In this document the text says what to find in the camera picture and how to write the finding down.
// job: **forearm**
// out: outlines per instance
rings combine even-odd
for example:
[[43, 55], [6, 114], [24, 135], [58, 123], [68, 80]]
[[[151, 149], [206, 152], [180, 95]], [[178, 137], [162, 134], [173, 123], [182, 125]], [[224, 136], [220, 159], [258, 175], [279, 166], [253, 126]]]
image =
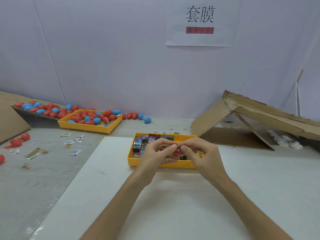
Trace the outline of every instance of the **forearm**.
[[238, 214], [253, 239], [291, 239], [231, 179], [223, 180], [216, 188]]
[[117, 239], [143, 188], [131, 174], [80, 240]]

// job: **cardboard box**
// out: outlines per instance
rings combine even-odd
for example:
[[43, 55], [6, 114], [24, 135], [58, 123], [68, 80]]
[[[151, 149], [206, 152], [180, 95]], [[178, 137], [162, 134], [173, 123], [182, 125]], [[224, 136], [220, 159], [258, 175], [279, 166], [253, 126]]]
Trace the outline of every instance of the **cardboard box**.
[[[43, 104], [50, 103], [35, 98], [0, 91], [0, 143], [31, 128], [11, 106], [18, 102], [28, 103], [32, 100], [42, 102]], [[65, 105], [57, 105], [62, 109], [66, 108]]]
[[[214, 127], [231, 114], [242, 121], [248, 130]], [[274, 150], [242, 116], [290, 134], [320, 141], [320, 122], [288, 114], [227, 90], [221, 100], [192, 122], [192, 134], [216, 144]]]

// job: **yellow plastic tray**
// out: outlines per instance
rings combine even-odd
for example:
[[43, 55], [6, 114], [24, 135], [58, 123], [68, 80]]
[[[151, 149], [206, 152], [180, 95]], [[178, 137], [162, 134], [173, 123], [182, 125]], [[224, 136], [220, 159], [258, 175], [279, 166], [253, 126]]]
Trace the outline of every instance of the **yellow plastic tray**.
[[[194, 135], [174, 135], [174, 134], [157, 134], [157, 133], [136, 133], [134, 135], [134, 138], [133, 138], [133, 141], [132, 141], [132, 145], [131, 145], [131, 148], [130, 148], [130, 151], [129, 151], [129, 154], [128, 154], [128, 164], [129, 166], [138, 166], [141, 159], [140, 158], [134, 158], [132, 157], [132, 148], [134, 146], [134, 140], [136, 138], [136, 136], [144, 136], [144, 135], [150, 135], [150, 134], [153, 134], [153, 135], [166, 135], [166, 136], [174, 136], [173, 140], [177, 143], [179, 142], [182, 142], [182, 141], [185, 141], [187, 139], [190, 139], [190, 138], [194, 138], [196, 136]], [[165, 167], [165, 168], [196, 168], [193, 164], [192, 161], [184, 161], [184, 160], [178, 160], [177, 162], [174, 162], [174, 163], [167, 163], [167, 164], [163, 164], [161, 165], [160, 167]]]
[[76, 130], [82, 130], [82, 131], [94, 131], [94, 132], [101, 132], [101, 133], [107, 133], [110, 134], [111, 131], [122, 121], [122, 116], [119, 116], [110, 126], [98, 126], [98, 125], [90, 125], [90, 124], [77, 124], [77, 123], [70, 123], [67, 122], [68, 120], [71, 120], [71, 117], [74, 116], [77, 113], [80, 113], [81, 111], [87, 111], [89, 112], [101, 112], [104, 113], [104, 111], [95, 111], [95, 110], [88, 110], [88, 109], [78, 109], [77, 111], [69, 114], [68, 116], [58, 120], [58, 124], [61, 128], [69, 128], [69, 129], [76, 129]]

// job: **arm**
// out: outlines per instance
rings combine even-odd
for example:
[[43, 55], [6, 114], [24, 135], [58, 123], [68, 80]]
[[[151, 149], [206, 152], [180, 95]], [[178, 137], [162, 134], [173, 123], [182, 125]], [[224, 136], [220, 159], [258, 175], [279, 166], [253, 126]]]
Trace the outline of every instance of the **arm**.
[[176, 149], [176, 142], [164, 138], [148, 144], [138, 167], [80, 240], [117, 239], [139, 194], [151, 183], [158, 167], [177, 161], [178, 157], [172, 155]]
[[[182, 146], [181, 150], [191, 159], [199, 173], [226, 198], [253, 239], [292, 239], [229, 178], [216, 145], [200, 138], [186, 140], [183, 144], [186, 146]], [[199, 158], [190, 148], [202, 151], [204, 157]]]

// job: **red label on sign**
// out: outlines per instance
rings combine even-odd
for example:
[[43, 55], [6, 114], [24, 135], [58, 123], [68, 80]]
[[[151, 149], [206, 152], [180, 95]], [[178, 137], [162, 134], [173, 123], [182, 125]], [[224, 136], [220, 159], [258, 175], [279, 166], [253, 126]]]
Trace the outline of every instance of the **red label on sign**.
[[214, 27], [187, 27], [186, 34], [214, 34]]

